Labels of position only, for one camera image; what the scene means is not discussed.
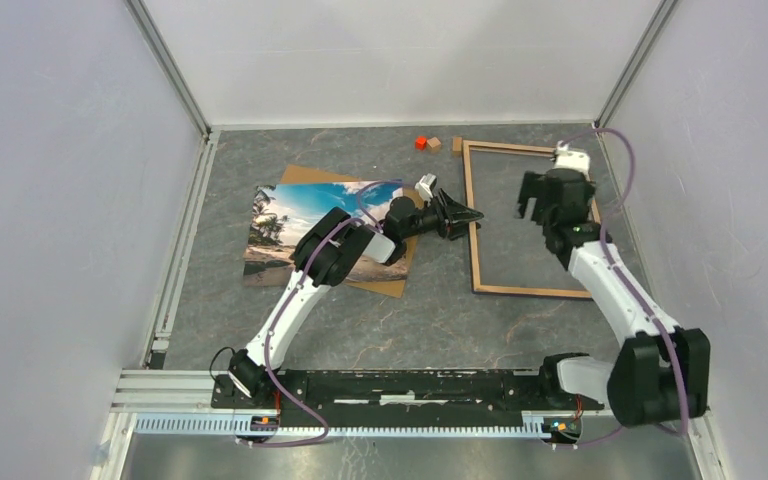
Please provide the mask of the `tan wooden block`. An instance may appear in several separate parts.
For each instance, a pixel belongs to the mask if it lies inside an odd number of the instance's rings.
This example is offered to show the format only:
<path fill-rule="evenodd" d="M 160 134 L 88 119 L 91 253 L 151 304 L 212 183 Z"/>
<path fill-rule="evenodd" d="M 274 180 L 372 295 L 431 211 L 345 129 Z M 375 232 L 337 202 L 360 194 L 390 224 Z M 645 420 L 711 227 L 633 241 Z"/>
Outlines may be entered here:
<path fill-rule="evenodd" d="M 463 138 L 456 136 L 452 141 L 451 153 L 453 156 L 459 157 L 463 153 Z"/>

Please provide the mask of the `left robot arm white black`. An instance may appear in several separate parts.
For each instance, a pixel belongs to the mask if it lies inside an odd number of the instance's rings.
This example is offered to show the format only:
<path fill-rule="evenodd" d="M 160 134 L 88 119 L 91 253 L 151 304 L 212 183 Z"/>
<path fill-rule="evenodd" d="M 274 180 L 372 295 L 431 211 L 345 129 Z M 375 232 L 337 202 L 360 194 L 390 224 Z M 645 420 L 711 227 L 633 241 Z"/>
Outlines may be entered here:
<path fill-rule="evenodd" d="M 278 304 L 229 362 L 230 381 L 248 406 L 262 407 L 272 399 L 275 372 L 301 325 L 359 260 L 390 266 L 405 256 L 408 239 L 434 232 L 455 240 L 484 218 L 482 212 L 455 201 L 442 189 L 426 191 L 421 197 L 421 207 L 410 197 L 395 198 L 384 218 L 370 224 L 334 207 L 302 237 L 291 255 L 293 270 Z"/>

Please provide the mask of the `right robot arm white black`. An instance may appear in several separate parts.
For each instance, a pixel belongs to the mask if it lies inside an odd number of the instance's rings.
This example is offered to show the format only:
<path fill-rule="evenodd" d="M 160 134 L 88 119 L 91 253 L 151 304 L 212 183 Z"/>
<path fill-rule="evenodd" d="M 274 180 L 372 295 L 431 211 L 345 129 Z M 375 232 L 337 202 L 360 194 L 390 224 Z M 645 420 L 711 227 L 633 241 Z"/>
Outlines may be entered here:
<path fill-rule="evenodd" d="M 594 184 L 573 169 L 528 171 L 518 213 L 538 225 L 547 250 L 590 294 L 620 346 L 612 362 L 588 354 L 545 359 L 540 400 L 562 408 L 577 395 L 608 407 L 624 427 L 677 422 L 684 434 L 708 407 L 711 344 L 661 309 L 622 261 L 607 230 L 591 216 Z"/>

